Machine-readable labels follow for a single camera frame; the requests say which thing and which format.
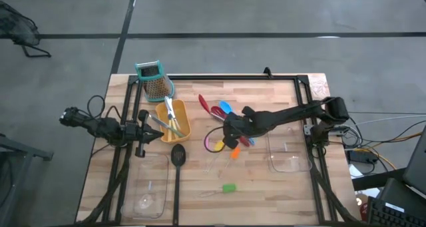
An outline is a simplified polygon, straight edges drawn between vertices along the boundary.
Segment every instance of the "gray floor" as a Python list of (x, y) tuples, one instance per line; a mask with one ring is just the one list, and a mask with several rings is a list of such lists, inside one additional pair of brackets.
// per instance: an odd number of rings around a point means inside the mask
[[(128, 0), (2, 0), (33, 18), (41, 33), (120, 33)], [(129, 33), (424, 31), (424, 0), (136, 0)], [(36, 161), (16, 225), (73, 222), (93, 143), (58, 122), (65, 107), (103, 95), (118, 40), (42, 40), (51, 59), (28, 59), (0, 40), (0, 132), (55, 152)], [(118, 69), (160, 59), (168, 73), (326, 73), (350, 111), (425, 112), (424, 38), (127, 40)], [(397, 114), (352, 114), (357, 122)], [(387, 139), (406, 118), (360, 126)], [(409, 133), (421, 130), (417, 126)], [(378, 151), (404, 167), (416, 140)], [(370, 166), (359, 166), (366, 171)], [(377, 172), (383, 168), (377, 165)]]

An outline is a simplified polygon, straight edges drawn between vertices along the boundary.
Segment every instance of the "wooden table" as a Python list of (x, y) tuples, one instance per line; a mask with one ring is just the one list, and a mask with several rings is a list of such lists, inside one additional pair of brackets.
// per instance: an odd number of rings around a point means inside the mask
[[(329, 96), (324, 74), (308, 74), (314, 99)], [(112, 75), (106, 93), (106, 109), (115, 105), (122, 109), (128, 75)], [(175, 99), (186, 103), (192, 134), (182, 145), (187, 151), (187, 159), (180, 174), (180, 224), (182, 225), (272, 225), (272, 224), (317, 224), (317, 216), (312, 194), (309, 172), (272, 171), (268, 145), (306, 154), (301, 122), (293, 122), (277, 127), (269, 135), (256, 138), (256, 145), (242, 147), (238, 160), (231, 162), (225, 170), (229, 150), (220, 154), (212, 170), (205, 173), (210, 161), (217, 155), (207, 152), (202, 144), (206, 133), (220, 126), (211, 118), (198, 102), (202, 94), (210, 106), (219, 100), (228, 101), (236, 113), (241, 114), (248, 105), (255, 111), (278, 111), (297, 105), (292, 81), (174, 81)], [(156, 103), (148, 103), (141, 98), (140, 109), (154, 111)], [(159, 129), (155, 122), (148, 122)], [(106, 144), (97, 139), (93, 151)], [(172, 145), (155, 140), (145, 146), (147, 153), (165, 154), (170, 159)], [(89, 164), (77, 220), (82, 220), (91, 212), (107, 190), (113, 148), (106, 148), (92, 157)], [(143, 163), (143, 158), (132, 155), (130, 174), (126, 190), (126, 202), (134, 193), (135, 171)], [(349, 212), (359, 218), (359, 209), (349, 175), (349, 168), (343, 148), (339, 144), (327, 147), (326, 161), (333, 191)], [(168, 185), (164, 214), (156, 220), (140, 220), (123, 214), (121, 224), (162, 224), (171, 225), (174, 198), (175, 167), (168, 167)], [(238, 191), (230, 194), (215, 194), (199, 197), (200, 193), (219, 190), (222, 184), (235, 183)], [(325, 196), (321, 191), (324, 210), (327, 213)], [(116, 199), (112, 213), (115, 213)]]

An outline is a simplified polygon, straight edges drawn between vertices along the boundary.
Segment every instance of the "black slotted spoon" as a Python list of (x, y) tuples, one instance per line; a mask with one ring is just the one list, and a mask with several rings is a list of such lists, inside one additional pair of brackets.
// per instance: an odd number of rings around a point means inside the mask
[(176, 180), (174, 183), (174, 210), (173, 210), (173, 226), (179, 225), (179, 182), (180, 167), (185, 164), (186, 152), (181, 144), (176, 144), (172, 149), (172, 163), (176, 167)]

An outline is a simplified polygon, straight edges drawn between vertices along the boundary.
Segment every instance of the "keyboard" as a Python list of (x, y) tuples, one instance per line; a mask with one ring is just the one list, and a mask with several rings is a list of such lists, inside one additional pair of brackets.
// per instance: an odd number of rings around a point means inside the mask
[(404, 209), (368, 197), (368, 224), (390, 227), (426, 227), (426, 219), (404, 213)]

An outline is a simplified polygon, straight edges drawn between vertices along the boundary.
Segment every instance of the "clear plastic container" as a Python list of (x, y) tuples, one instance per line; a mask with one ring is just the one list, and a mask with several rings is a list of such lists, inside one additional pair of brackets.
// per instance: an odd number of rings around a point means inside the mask
[(133, 158), (127, 183), (122, 215), (135, 219), (156, 219), (166, 204), (168, 158), (162, 154), (146, 154)]
[(267, 135), (268, 164), (272, 172), (310, 171), (301, 123), (277, 126)]

